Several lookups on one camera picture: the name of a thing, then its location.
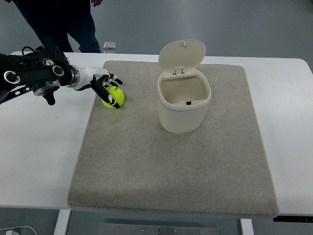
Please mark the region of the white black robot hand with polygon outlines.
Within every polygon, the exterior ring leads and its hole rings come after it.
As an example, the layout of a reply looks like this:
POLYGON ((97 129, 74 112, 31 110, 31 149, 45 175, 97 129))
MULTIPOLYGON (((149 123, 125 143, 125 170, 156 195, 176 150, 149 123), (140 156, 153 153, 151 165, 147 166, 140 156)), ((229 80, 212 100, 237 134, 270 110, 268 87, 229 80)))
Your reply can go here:
POLYGON ((77 91, 92 88, 104 102, 114 108, 120 108, 120 104, 107 90, 108 87, 118 87, 123 84, 113 73, 104 68, 80 68, 75 65, 71 65, 71 71, 73 82, 68 85, 69 88, 74 88, 77 91))

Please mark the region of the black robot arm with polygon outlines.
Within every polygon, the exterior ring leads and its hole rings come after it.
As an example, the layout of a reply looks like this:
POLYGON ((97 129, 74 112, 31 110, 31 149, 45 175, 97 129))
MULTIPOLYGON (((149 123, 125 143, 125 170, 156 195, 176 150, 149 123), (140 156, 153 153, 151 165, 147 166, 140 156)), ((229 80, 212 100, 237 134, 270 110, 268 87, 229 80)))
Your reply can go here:
POLYGON ((59 47, 40 46, 27 54, 0 55, 1 103, 32 91, 54 105, 53 93, 73 81, 71 65, 59 47))

